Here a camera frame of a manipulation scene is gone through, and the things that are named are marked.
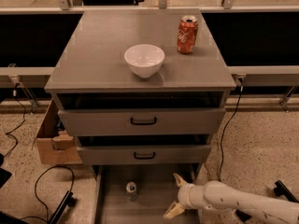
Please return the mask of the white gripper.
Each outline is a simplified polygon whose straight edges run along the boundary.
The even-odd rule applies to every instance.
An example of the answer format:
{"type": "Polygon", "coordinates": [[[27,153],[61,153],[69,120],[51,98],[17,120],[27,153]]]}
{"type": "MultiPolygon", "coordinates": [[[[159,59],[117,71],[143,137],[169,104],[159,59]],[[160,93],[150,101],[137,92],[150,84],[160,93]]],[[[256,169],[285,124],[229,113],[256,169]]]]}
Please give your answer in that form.
{"type": "Polygon", "coordinates": [[[181,215],[185,209],[203,209],[207,206],[205,187],[187,183],[179,174],[173,173],[178,190],[178,203],[173,201],[164,213],[165,219],[181,215]]]}

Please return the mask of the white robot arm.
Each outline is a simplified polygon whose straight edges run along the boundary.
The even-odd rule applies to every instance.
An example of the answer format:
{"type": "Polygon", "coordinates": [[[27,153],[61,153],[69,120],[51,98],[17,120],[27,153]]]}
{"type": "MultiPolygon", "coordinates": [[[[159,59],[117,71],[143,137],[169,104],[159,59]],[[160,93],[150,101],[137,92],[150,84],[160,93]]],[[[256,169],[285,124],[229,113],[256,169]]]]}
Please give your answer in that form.
{"type": "Polygon", "coordinates": [[[204,186],[188,183],[173,173],[178,186],[178,201],[173,201],[164,213],[171,219],[185,210],[210,212],[241,211],[265,224],[299,224],[299,203],[247,193],[219,182],[209,181],[204,186]]]}

